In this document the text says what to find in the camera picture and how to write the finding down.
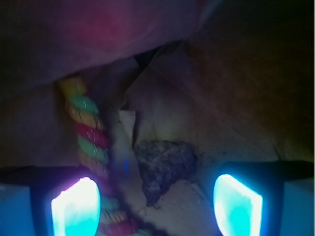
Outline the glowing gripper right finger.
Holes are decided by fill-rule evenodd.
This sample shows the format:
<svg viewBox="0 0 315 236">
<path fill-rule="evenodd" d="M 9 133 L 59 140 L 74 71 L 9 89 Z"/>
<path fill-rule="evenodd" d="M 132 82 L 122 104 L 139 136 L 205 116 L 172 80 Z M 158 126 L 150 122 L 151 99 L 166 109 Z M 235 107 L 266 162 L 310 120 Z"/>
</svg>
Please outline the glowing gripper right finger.
<svg viewBox="0 0 315 236">
<path fill-rule="evenodd" d="M 213 206 L 223 236 L 313 236 L 315 165 L 225 163 L 215 179 Z"/>
</svg>

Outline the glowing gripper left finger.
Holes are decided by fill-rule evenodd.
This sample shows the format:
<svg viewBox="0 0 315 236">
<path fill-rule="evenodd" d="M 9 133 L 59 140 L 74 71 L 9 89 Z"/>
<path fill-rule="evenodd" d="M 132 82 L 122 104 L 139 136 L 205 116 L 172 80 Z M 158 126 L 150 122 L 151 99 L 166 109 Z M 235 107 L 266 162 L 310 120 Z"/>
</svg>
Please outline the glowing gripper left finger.
<svg viewBox="0 0 315 236">
<path fill-rule="evenodd" d="M 100 190 L 83 166 L 0 170 L 2 236 L 94 236 Z"/>
</svg>

